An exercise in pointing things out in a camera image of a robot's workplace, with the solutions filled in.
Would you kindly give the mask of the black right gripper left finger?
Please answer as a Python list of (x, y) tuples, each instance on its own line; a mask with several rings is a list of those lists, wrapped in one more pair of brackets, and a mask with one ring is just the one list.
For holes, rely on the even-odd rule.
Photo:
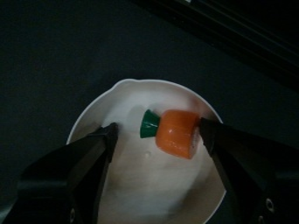
[(116, 143), (118, 125), (111, 123), (33, 162), (3, 224), (97, 224)]

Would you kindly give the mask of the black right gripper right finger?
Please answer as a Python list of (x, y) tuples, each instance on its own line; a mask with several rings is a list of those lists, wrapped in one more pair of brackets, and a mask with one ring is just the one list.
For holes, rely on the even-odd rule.
[(299, 150), (206, 118), (200, 137), (238, 224), (299, 224)]

